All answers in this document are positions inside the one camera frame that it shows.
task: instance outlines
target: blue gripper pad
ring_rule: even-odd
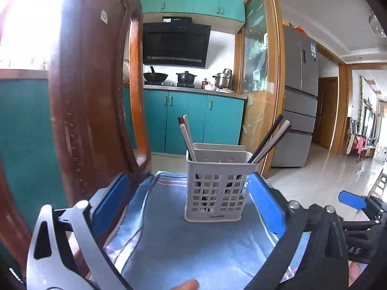
[[[285,212],[271,195],[266,182],[253,173],[248,176],[247,188],[270,231],[282,237],[286,231]]]
[[[339,202],[351,206],[357,210],[361,210],[367,207],[363,197],[352,194],[347,191],[341,191],[339,194]]]
[[[130,183],[126,174],[122,174],[106,188],[107,193],[94,211],[92,217],[92,228],[94,236],[106,233],[116,217],[119,208],[129,192]]]

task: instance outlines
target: striped cloth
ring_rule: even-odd
[[[243,289],[262,267],[278,238],[248,199],[238,222],[184,220],[186,174],[158,172],[127,206],[105,251],[135,290],[168,290],[195,278],[201,290]],[[294,276],[299,249],[283,280]]]

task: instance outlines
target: gray refrigerator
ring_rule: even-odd
[[[309,153],[317,111],[319,68],[316,42],[283,26],[285,99],[283,116],[292,128],[275,148],[272,167],[303,167]]]

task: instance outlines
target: finger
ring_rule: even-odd
[[[350,273],[350,280],[349,280],[349,286],[351,286],[356,279],[360,276],[360,266],[358,263],[352,262],[349,267],[349,273]]]
[[[197,280],[192,279],[187,281],[185,284],[181,285],[180,287],[173,288],[171,290],[198,290],[199,289],[199,283]]]

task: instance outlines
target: black range hood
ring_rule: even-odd
[[[206,67],[211,26],[191,24],[191,19],[164,18],[164,23],[145,23],[143,63]]]

